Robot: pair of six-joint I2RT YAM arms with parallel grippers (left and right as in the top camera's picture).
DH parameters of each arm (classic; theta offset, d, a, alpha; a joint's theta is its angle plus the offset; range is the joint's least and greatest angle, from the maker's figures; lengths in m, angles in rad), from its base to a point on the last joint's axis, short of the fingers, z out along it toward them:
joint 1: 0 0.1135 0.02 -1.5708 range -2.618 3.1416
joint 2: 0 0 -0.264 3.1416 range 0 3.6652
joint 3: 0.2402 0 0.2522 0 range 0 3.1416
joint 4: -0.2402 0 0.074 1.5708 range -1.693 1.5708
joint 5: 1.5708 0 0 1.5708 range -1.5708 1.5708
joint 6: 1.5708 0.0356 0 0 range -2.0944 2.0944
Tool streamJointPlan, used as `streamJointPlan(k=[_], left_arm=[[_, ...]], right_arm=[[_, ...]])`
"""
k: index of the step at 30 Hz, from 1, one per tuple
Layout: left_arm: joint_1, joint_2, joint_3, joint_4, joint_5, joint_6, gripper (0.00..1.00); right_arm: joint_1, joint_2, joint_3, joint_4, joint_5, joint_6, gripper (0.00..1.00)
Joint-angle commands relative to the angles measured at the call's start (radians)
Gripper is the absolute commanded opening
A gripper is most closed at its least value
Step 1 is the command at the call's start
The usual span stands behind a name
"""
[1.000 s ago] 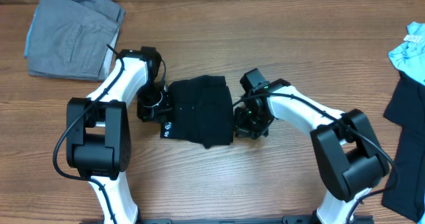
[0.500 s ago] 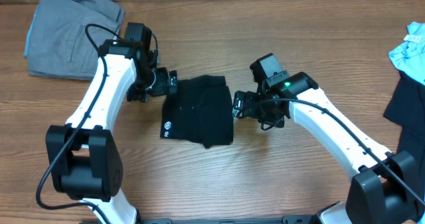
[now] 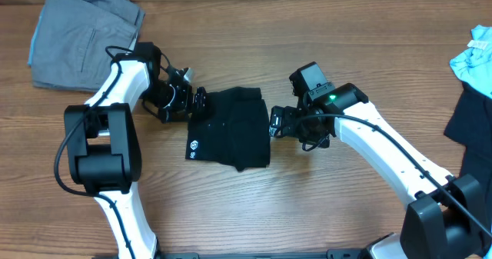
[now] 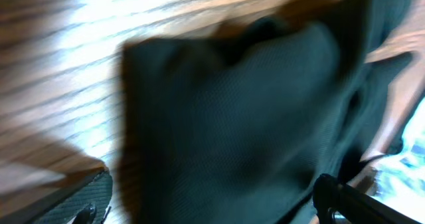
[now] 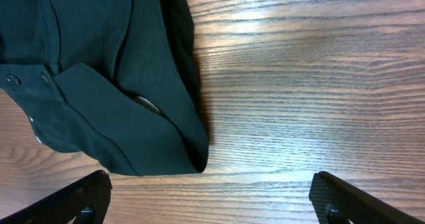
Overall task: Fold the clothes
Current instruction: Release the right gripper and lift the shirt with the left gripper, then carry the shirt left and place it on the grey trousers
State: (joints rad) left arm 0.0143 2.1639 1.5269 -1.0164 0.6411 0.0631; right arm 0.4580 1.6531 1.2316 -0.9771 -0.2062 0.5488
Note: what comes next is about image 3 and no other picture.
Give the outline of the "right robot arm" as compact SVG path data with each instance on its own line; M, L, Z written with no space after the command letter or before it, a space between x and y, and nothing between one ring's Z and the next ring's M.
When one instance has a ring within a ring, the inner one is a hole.
M316 62L292 73L295 107L271 109L273 138L292 137L304 151L328 148L332 137L352 147L394 190L403 227L359 250L329 258L467 258L491 250L490 220L478 181L455 177L426 158L380 115L368 96L347 83L333 86Z

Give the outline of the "black Sydrogen t-shirt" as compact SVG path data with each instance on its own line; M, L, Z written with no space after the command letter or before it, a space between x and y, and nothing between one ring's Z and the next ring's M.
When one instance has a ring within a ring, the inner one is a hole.
M260 88L207 93L202 112L188 122L185 158L213 161L242 172L271 161L269 116Z

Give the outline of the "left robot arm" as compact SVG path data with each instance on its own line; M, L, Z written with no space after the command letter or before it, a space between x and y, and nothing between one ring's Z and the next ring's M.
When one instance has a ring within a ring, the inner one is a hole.
M133 48L109 45L110 74L82 105L65 109L65 138L54 160L58 185L93 198L103 210L118 258L160 258L157 235L145 217L138 190L142 155L132 112L154 105L161 123L186 122L202 111L206 91L191 85L191 68L175 68L151 42Z

